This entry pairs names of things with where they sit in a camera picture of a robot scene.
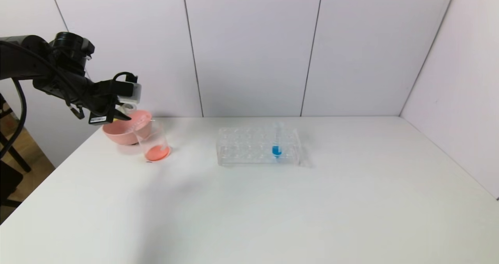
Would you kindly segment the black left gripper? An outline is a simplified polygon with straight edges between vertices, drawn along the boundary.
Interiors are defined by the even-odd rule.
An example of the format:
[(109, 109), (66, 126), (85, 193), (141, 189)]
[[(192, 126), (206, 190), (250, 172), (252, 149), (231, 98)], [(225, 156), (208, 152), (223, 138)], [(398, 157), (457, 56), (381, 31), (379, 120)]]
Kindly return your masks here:
[(130, 111), (117, 108), (119, 97), (115, 91), (116, 80), (110, 79), (94, 83), (88, 80), (83, 89), (83, 106), (90, 111), (89, 119), (130, 120)]

